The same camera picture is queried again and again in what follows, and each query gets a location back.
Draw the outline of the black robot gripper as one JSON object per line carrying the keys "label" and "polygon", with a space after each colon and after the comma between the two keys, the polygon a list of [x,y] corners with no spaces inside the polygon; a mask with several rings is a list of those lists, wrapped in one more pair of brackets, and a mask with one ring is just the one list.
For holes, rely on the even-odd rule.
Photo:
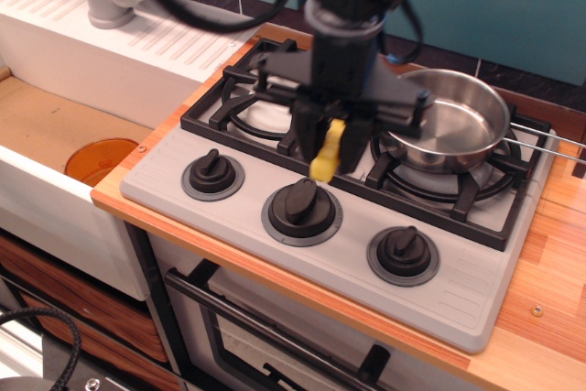
{"label": "black robot gripper", "polygon": [[318,33],[307,52],[310,60],[305,66],[293,54],[273,54],[255,63],[259,92],[274,83],[298,91],[292,127],[306,162],[320,152],[331,121],[340,119],[338,170],[355,171],[372,137],[373,118],[356,115],[356,109],[367,104],[374,107],[374,120],[380,125],[377,133],[420,135],[423,112],[432,103],[430,93],[398,79],[379,53],[377,36],[342,38]]}

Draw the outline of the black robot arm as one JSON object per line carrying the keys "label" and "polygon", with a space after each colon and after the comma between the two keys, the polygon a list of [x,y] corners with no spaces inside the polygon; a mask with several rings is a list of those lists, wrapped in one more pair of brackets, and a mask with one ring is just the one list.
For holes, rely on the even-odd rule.
{"label": "black robot arm", "polygon": [[327,182],[353,172],[370,139],[390,131],[418,137],[431,92],[390,70],[412,55],[386,56],[388,11],[401,7],[423,33],[407,0],[307,0],[312,48],[257,58],[256,94],[287,101],[309,176]]}

